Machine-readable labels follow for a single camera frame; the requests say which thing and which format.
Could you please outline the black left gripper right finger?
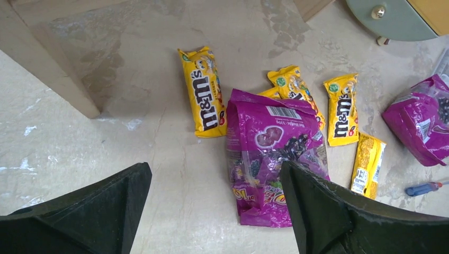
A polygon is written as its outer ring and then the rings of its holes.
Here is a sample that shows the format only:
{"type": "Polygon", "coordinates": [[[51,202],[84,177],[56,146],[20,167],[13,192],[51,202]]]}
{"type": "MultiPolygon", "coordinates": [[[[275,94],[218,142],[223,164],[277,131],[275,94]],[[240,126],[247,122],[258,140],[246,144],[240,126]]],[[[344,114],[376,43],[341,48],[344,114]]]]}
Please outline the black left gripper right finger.
{"type": "Polygon", "coordinates": [[[300,253],[448,253],[448,218],[389,206],[295,162],[280,172],[300,253]]]}

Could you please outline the purple candy bag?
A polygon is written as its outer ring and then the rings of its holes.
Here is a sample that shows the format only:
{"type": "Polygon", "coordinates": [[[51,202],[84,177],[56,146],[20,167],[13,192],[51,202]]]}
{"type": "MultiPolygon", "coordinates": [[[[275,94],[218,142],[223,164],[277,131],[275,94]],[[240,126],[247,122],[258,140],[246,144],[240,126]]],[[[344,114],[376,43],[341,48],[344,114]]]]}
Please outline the purple candy bag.
{"type": "Polygon", "coordinates": [[[382,117],[423,166],[448,165],[448,85],[439,75],[398,95],[382,117]]]}
{"type": "Polygon", "coordinates": [[[281,184],[292,161],[328,179],[326,145],[311,106],[234,89],[227,115],[227,161],[242,225],[292,225],[281,184]]]}

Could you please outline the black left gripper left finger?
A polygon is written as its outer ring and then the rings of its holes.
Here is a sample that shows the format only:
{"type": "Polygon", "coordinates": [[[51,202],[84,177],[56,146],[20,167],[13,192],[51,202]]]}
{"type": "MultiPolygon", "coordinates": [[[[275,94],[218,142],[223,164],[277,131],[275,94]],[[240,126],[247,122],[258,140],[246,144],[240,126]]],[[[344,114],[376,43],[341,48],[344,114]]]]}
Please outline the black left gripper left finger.
{"type": "Polygon", "coordinates": [[[137,163],[1,217],[1,253],[129,253],[152,173],[137,163]]]}

